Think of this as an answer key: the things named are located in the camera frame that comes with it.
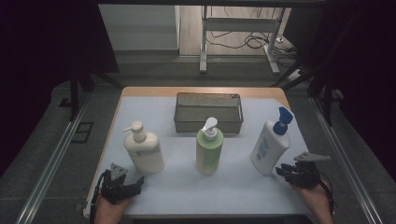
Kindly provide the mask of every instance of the blue pump cap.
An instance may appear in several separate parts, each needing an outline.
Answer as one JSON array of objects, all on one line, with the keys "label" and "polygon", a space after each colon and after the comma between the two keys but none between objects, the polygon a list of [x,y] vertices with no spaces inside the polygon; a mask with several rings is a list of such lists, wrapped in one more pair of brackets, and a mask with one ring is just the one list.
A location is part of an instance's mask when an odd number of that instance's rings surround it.
[{"label": "blue pump cap", "polygon": [[275,123],[273,130],[274,133],[283,135],[288,130],[288,124],[293,120],[293,115],[283,106],[279,108],[279,113],[279,121]]}]

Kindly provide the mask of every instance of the wall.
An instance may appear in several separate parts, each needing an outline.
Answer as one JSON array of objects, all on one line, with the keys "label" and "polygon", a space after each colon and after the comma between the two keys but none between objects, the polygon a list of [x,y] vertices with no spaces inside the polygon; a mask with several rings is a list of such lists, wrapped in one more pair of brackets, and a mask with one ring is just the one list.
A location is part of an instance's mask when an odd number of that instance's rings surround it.
[{"label": "wall", "polygon": [[114,50],[178,49],[179,6],[99,8]]}]

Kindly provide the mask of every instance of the white tabletop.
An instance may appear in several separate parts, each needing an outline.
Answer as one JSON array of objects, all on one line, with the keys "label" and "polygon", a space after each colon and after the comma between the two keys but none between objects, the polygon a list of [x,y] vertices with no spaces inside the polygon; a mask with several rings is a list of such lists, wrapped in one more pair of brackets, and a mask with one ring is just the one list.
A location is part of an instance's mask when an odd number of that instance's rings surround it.
[{"label": "white tabletop", "polygon": [[[175,97],[121,98],[93,188],[111,162],[129,170],[125,185],[141,175],[135,170],[125,147],[122,130],[140,119],[146,132],[159,135],[165,168],[146,175],[140,195],[126,209],[129,217],[249,217],[309,214],[300,196],[282,176],[260,174],[250,160],[264,122],[278,120],[281,103],[274,99],[242,98],[244,122],[240,134],[225,135],[219,169],[210,176],[195,168],[195,133],[176,133]],[[280,163],[294,164],[293,158],[308,151],[296,119],[289,125],[290,148]],[[84,215],[90,213],[87,204]]]}]

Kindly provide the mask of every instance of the pump bottle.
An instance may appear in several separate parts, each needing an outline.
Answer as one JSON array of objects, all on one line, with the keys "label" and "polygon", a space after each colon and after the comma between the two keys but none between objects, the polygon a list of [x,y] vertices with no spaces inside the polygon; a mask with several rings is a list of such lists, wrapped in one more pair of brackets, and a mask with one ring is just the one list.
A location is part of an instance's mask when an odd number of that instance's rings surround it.
[{"label": "pump bottle", "polygon": [[263,175],[272,173],[277,161],[290,147],[288,124],[293,120],[293,115],[285,107],[279,108],[278,122],[267,120],[262,127],[262,132],[250,158],[254,166]]},{"label": "pump bottle", "polygon": [[218,121],[211,117],[197,134],[196,167],[204,175],[212,175],[219,166],[223,133],[216,128]]},{"label": "pump bottle", "polygon": [[155,174],[162,171],[164,162],[158,135],[146,133],[140,120],[134,121],[131,127],[123,132],[130,130],[133,134],[125,138],[124,146],[136,170],[141,174]]}]

